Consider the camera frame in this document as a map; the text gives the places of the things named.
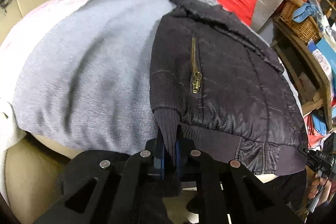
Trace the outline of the light blue cloth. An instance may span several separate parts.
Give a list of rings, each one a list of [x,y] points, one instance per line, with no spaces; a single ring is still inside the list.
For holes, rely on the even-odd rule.
[[[312,16],[317,23],[323,23],[324,21],[321,7],[310,2],[305,2],[301,7],[296,9],[292,14],[292,19],[296,23],[302,23],[309,16]]]

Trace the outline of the grey knit blanket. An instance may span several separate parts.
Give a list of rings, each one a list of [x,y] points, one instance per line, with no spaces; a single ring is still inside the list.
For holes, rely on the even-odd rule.
[[[73,149],[138,153],[160,129],[150,105],[151,53],[175,4],[64,2],[30,12],[4,41],[13,68],[3,96],[17,125]]]

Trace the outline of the black puffer jacket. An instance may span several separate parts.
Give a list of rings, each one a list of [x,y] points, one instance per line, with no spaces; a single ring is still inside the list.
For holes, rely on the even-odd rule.
[[[170,1],[150,64],[150,105],[170,156],[182,133],[256,175],[303,171],[305,126],[277,53],[221,6]]]

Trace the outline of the wooden shelf unit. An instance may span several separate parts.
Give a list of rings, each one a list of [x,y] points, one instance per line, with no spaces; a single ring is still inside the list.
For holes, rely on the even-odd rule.
[[[331,89],[327,75],[306,44],[280,20],[273,18],[274,40],[271,47],[277,52],[297,89],[304,115],[322,110],[329,130],[333,129],[331,116]]]

